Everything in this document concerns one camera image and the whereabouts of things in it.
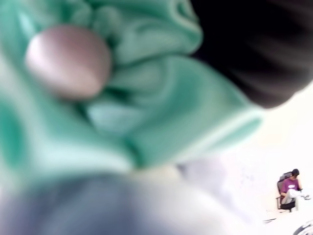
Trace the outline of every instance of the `dark hair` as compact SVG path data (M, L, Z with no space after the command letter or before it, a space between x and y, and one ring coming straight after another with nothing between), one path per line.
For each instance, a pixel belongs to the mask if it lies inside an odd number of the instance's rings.
M298 176L300 174L299 170L298 169L294 169L292 172L291 172L292 176Z

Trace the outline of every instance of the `purple shirt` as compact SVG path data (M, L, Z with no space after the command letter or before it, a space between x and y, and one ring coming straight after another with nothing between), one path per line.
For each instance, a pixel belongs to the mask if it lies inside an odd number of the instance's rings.
M289 189L294 189L299 191L299 182L298 180L292 180L291 178L287 178L284 180L281 192L287 193Z

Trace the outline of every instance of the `chair armrest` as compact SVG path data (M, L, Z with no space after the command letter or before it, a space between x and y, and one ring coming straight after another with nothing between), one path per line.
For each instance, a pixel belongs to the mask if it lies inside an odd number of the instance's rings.
M277 205L277 209L280 210L280 198L281 197L276 197L276 205Z

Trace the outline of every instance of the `seated person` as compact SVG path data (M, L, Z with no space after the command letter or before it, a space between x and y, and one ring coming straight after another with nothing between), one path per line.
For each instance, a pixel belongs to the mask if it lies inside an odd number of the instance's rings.
M284 183L281 188L281 195L283 199L281 204L288 204L291 202L295 202L295 208L299 210L299 200L304 198L305 200L309 200L310 197L307 194L301 192L302 186L299 180L297 179L300 174L298 169L294 169L291 173L291 177L284 180Z

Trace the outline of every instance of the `mint green fabric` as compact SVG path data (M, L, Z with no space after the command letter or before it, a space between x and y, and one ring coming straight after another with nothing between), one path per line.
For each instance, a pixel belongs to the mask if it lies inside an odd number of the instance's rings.
M31 38L64 23L111 47L111 80L93 100L61 103L23 66ZM187 57L202 40L188 0L0 0L0 30L0 180L12 190L180 163L260 125L259 107Z

